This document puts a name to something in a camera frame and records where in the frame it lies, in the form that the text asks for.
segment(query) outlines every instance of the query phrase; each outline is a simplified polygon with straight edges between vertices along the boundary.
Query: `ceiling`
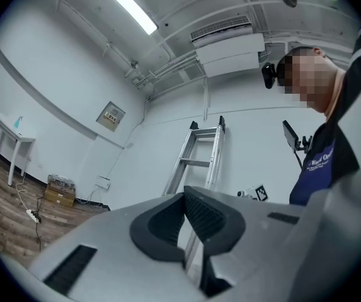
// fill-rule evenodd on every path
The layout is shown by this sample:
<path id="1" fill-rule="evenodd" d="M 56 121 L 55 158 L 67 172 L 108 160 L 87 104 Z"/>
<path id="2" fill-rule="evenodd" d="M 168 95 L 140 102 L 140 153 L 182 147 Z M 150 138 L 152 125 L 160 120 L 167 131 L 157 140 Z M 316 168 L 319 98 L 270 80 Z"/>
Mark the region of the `ceiling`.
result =
<path id="1" fill-rule="evenodd" d="M 154 72 L 167 62 L 191 52 L 194 46 L 190 41 L 190 32 L 239 14 L 247 14 L 253 31 L 262 32 L 266 41 L 289 39 L 292 40 L 291 47 L 318 40 L 325 42 L 320 47 L 336 59 L 342 59 L 342 67 L 349 58 L 360 26 L 358 16 L 345 0 L 298 0 L 295 8 L 288 7 L 282 0 L 135 0 L 159 27 L 147 35 L 115 0 L 58 1 L 59 12 L 99 45 L 101 53 L 112 57 L 123 74 L 131 69 L 129 64 L 139 65 L 128 76 L 133 82 L 139 81 L 142 76 L 151 76 L 150 71 Z M 254 1 L 261 3 L 230 8 Z M 206 16 L 224 8 L 228 10 Z M 112 43 L 113 50 L 106 48 L 108 42 Z M 260 60 L 276 62 L 283 56 L 284 50 L 282 43 L 268 44 Z M 157 93 L 201 75 L 195 65 L 158 82 L 154 87 L 142 84 L 138 88 L 146 94 Z"/>

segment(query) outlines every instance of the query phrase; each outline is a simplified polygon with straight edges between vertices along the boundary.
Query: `black grille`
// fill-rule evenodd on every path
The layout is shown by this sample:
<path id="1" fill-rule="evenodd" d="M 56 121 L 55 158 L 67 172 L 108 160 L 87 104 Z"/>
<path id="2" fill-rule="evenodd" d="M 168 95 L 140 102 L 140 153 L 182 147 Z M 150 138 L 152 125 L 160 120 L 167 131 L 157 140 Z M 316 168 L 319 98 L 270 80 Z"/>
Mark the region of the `black grille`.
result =
<path id="1" fill-rule="evenodd" d="M 53 290 L 67 295 L 77 278 L 88 265 L 96 249 L 80 245 L 49 275 L 44 283 Z"/>
<path id="2" fill-rule="evenodd" d="M 225 216 L 219 210 L 190 194 L 185 194 L 185 201 L 186 216 L 202 242 L 213 237 L 224 227 Z"/>
<path id="3" fill-rule="evenodd" d="M 299 217 L 281 214 L 281 213 L 269 213 L 267 217 L 273 218 L 275 220 L 283 221 L 284 223 L 296 225 L 299 221 Z"/>
<path id="4" fill-rule="evenodd" d="M 183 200 L 177 200 L 153 216 L 148 223 L 149 231 L 157 238 L 177 246 L 179 232 L 185 220 L 183 205 Z"/>

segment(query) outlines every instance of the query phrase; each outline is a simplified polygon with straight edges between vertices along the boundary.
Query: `ceiling light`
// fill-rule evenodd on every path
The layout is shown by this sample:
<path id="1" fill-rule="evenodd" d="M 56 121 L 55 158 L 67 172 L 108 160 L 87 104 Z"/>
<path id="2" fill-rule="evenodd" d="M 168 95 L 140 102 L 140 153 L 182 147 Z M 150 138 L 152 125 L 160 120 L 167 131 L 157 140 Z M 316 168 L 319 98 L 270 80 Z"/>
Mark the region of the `ceiling light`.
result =
<path id="1" fill-rule="evenodd" d="M 148 15 L 141 9 L 141 7 L 135 3 L 134 0 L 117 0 L 124 9 L 141 25 L 148 35 L 157 30 L 155 23 L 148 17 Z"/>

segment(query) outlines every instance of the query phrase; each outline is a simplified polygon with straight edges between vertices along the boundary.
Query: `air conditioner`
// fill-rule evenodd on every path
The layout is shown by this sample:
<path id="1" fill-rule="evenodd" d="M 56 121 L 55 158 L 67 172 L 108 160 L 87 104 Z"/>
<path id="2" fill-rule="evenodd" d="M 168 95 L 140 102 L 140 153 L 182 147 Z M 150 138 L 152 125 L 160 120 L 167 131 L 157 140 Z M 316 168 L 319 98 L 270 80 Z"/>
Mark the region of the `air conditioner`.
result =
<path id="1" fill-rule="evenodd" d="M 212 23 L 190 34 L 208 77 L 259 67 L 265 50 L 262 33 L 253 33 L 246 16 Z"/>
<path id="2" fill-rule="evenodd" d="M 253 33 L 247 16 L 238 16 L 211 23 L 190 33 L 190 40 L 195 48 L 206 46 L 220 40 Z"/>

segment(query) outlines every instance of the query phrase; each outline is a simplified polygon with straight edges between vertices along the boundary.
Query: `wall outlet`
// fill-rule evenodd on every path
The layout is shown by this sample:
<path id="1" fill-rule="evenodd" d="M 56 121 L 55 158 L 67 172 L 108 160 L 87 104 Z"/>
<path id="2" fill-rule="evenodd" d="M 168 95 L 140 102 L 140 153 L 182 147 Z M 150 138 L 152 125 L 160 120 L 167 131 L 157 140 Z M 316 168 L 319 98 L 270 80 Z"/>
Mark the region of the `wall outlet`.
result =
<path id="1" fill-rule="evenodd" d="M 106 190 L 109 189 L 110 186 L 110 179 L 105 177 L 97 176 L 95 184 L 99 187 L 105 188 Z"/>

